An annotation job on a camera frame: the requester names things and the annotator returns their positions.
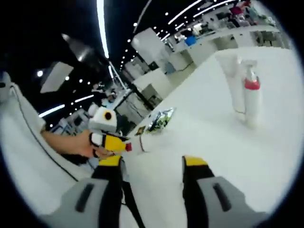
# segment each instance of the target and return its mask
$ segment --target blue object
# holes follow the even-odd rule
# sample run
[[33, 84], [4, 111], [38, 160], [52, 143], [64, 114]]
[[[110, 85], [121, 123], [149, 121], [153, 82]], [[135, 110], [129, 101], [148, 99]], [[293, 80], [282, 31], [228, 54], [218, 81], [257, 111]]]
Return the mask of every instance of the blue object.
[[193, 44], [196, 43], [196, 39], [194, 36], [190, 36], [188, 37], [187, 39], [185, 39], [185, 43], [188, 45], [188, 46], [191, 46]]

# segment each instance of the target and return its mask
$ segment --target ceiling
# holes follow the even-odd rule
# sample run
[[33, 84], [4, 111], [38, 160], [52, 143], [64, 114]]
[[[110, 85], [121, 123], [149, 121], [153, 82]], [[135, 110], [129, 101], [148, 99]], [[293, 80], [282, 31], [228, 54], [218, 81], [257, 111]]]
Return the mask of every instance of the ceiling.
[[[72, 112], [74, 107], [68, 104], [90, 95], [92, 83], [110, 78], [107, 69], [96, 72], [89, 64], [79, 63], [61, 35], [67, 34], [103, 56], [96, 1], [99, 0], [30, 0], [20, 8], [14, 3], [6, 3], [1, 7], [9, 12], [5, 18], [8, 23], [2, 30], [5, 42], [0, 46], [3, 53], [1, 58], [5, 59], [5, 66], [13, 80], [39, 113], [66, 104], [66, 108], [46, 116], [48, 122], [56, 122]], [[116, 67], [120, 67], [121, 61], [125, 63], [136, 55], [127, 40], [135, 35], [133, 24], [138, 21], [147, 2], [104, 0], [107, 46], [110, 59]], [[168, 22], [193, 2], [195, 1], [152, 0], [136, 33], [156, 27], [156, 33], [163, 30], [159, 35], [161, 38], [166, 35], [166, 31], [173, 34], [175, 25], [185, 21], [192, 22], [193, 15], [199, 12], [198, 7], [203, 1], [186, 11], [172, 24], [168, 25]], [[56, 61], [74, 66], [75, 70], [70, 75], [70, 80], [57, 92], [40, 94], [43, 77], [37, 77], [37, 71], [48, 69]], [[83, 101], [83, 106], [90, 103], [89, 99]]]

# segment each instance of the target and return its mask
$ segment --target human hand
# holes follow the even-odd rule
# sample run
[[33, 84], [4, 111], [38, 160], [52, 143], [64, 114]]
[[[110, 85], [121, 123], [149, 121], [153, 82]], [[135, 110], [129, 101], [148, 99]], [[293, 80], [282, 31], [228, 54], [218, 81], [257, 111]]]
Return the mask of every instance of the human hand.
[[109, 156], [113, 156], [113, 153], [106, 150], [105, 148], [100, 148], [91, 145], [89, 136], [90, 136], [90, 131], [84, 130], [82, 133], [74, 137], [75, 138], [74, 150], [76, 154], [79, 154], [87, 158], [92, 158], [94, 157], [93, 150], [95, 150], [96, 155], [100, 159], [105, 159]]

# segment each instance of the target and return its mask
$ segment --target black ceiling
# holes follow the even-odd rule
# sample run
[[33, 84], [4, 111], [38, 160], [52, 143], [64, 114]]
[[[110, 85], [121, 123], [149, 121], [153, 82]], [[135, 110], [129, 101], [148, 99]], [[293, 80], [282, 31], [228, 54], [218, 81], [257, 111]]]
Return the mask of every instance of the black ceiling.
[[[5, 67], [9, 68], [11, 77], [20, 85], [22, 92], [38, 112], [59, 104], [69, 104], [75, 98], [89, 95], [91, 86], [86, 85], [86, 82], [98, 82], [103, 77], [109, 78], [107, 69], [96, 74], [87, 68], [87, 65], [79, 65], [61, 36], [62, 33], [67, 34], [103, 55], [96, 1], [99, 0], [29, 0], [19, 7], [15, 3], [5, 3], [5, 6], [2, 4], [2, 12], [6, 13], [2, 15], [1, 35], [4, 42], [0, 46], [3, 53], [1, 60], [5, 59]], [[126, 62], [136, 55], [127, 40], [135, 35], [133, 24], [137, 22], [148, 1], [104, 1], [109, 56], [115, 66], [119, 67], [122, 56], [126, 56]], [[189, 23], [193, 20], [193, 15], [199, 12], [197, 8], [201, 3], [185, 12], [171, 25], [168, 25], [168, 22], [193, 2], [194, 0], [152, 0], [136, 33], [156, 26], [156, 32], [164, 30], [160, 37], [165, 36], [165, 31], [173, 34], [175, 24], [185, 22], [185, 16]], [[77, 71], [59, 91], [42, 95], [39, 93], [41, 78], [37, 77], [37, 71], [48, 68], [54, 61], [78, 66]], [[65, 108], [64, 113], [68, 114], [70, 111], [71, 108]], [[58, 111], [57, 114], [50, 114], [47, 117], [54, 119], [53, 117], [59, 113], [62, 112]]]

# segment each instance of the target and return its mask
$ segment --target human arm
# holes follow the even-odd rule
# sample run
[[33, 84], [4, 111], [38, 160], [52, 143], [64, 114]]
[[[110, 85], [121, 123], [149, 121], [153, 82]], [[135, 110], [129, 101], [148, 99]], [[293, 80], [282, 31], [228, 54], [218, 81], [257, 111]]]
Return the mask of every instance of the human arm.
[[91, 158], [94, 156], [93, 150], [95, 150], [95, 153], [101, 159], [111, 156], [110, 152], [106, 149], [91, 145], [89, 130], [84, 130], [76, 136], [62, 136], [43, 130], [41, 135], [49, 146], [59, 154], [78, 154]]

